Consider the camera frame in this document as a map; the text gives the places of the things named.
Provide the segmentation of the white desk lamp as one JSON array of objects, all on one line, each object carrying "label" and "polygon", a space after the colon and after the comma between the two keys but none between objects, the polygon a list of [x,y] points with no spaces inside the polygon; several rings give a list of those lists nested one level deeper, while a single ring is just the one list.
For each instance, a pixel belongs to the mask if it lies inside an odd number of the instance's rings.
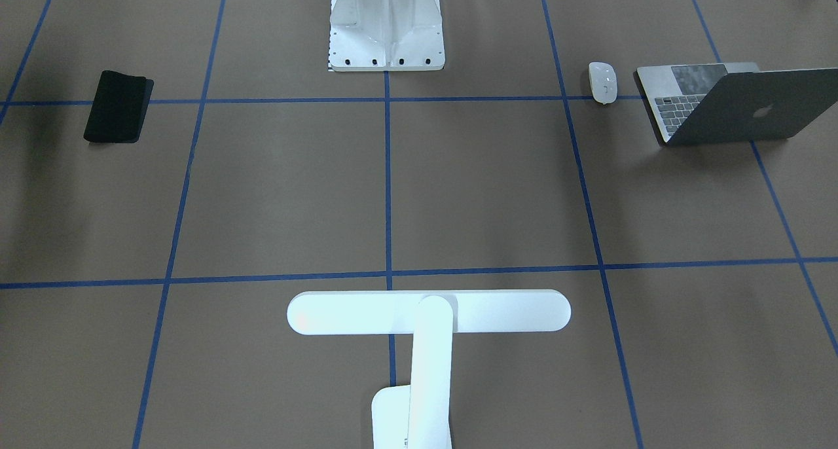
[{"label": "white desk lamp", "polygon": [[305,336],[412,338],[410,381],[371,401],[375,448],[451,448],[453,336],[558,332],[572,307],[557,290],[305,291],[285,312]]}]

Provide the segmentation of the white computer mouse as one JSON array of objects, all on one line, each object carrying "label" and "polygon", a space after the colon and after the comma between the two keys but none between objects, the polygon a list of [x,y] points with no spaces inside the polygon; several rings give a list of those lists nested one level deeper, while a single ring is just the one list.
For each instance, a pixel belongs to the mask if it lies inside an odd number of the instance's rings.
[{"label": "white computer mouse", "polygon": [[592,98],[598,103],[614,103],[619,95],[616,72],[607,62],[589,62],[589,84]]}]

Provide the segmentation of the grey laptop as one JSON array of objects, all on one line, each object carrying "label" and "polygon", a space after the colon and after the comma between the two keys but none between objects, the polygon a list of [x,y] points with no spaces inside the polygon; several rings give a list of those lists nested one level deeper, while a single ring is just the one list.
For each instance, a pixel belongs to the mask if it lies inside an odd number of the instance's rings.
[{"label": "grey laptop", "polygon": [[834,67],[762,71],[754,62],[716,62],[637,74],[667,147],[788,139],[837,100]]}]

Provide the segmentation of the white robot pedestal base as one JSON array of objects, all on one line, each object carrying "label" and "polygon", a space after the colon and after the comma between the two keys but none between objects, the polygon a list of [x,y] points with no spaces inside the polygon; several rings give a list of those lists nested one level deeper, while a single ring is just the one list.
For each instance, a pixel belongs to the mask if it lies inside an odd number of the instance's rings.
[{"label": "white robot pedestal base", "polygon": [[331,0],[331,71],[440,71],[446,64],[440,0]]}]

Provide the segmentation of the black mouse pad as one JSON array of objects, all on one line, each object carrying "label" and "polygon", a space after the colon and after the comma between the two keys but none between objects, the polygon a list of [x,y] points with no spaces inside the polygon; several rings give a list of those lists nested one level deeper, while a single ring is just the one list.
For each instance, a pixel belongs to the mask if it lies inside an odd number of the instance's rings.
[{"label": "black mouse pad", "polygon": [[147,77],[102,71],[83,139],[94,144],[137,142],[154,87]]}]

